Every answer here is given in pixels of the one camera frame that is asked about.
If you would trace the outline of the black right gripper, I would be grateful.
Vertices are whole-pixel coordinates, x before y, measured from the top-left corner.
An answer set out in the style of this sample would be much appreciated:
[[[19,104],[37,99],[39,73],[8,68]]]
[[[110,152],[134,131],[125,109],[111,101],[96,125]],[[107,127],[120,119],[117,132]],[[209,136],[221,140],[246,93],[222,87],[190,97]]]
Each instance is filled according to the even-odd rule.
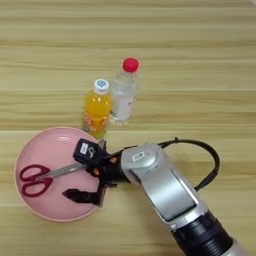
[[[101,139],[98,145],[101,149],[107,150],[105,139]],[[121,168],[121,153],[108,154],[103,150],[90,153],[87,157],[87,171],[101,181],[98,184],[97,191],[88,192],[78,189],[67,189],[63,192],[67,199],[75,203],[101,206],[106,192],[106,185],[117,186],[120,183],[129,182]]]

